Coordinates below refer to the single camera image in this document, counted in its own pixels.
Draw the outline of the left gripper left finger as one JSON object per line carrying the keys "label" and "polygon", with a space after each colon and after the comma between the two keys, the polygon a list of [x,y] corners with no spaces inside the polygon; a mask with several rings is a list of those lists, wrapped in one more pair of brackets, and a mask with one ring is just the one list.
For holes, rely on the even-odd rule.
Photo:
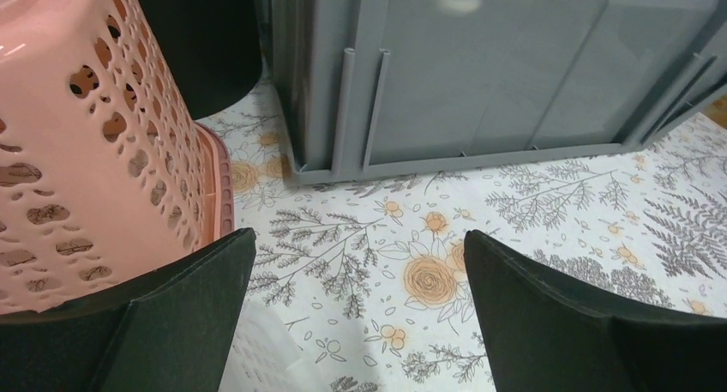
{"label": "left gripper left finger", "polygon": [[239,229],[104,291],[2,316],[2,390],[217,390],[254,260],[255,232]]}

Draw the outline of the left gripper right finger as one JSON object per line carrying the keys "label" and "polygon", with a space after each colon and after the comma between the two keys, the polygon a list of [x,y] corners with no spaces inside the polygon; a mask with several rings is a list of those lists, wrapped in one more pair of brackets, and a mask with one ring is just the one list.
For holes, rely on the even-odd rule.
{"label": "left gripper right finger", "polygon": [[464,247],[497,390],[725,390],[723,318],[605,291],[479,230]]}

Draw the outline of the pink perforated plastic basket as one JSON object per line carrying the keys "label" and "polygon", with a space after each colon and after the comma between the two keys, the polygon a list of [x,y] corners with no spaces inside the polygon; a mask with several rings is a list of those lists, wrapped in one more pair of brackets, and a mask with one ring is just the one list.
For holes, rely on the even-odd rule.
{"label": "pink perforated plastic basket", "polygon": [[1,0],[1,312],[47,311],[234,227],[224,143],[138,0]]}

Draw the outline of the large black cylindrical container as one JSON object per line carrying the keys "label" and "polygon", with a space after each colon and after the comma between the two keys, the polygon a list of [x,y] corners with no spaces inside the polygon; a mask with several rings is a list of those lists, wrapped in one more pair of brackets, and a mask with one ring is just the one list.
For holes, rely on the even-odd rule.
{"label": "large black cylindrical container", "polygon": [[138,0],[194,120],[235,104],[259,81],[255,0]]}

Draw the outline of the grey plastic storage bin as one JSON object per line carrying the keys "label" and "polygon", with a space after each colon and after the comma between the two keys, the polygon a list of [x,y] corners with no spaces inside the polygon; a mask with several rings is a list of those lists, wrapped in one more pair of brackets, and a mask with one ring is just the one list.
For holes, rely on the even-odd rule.
{"label": "grey plastic storage bin", "polygon": [[640,151],[726,92],[726,0],[261,0],[300,184]]}

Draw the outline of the white perforated plastic basket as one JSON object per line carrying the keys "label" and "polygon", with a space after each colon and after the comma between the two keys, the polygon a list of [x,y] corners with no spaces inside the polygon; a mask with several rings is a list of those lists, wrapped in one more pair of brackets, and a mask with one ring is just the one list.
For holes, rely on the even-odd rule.
{"label": "white perforated plastic basket", "polygon": [[220,391],[327,391],[321,370],[266,306],[243,304]]}

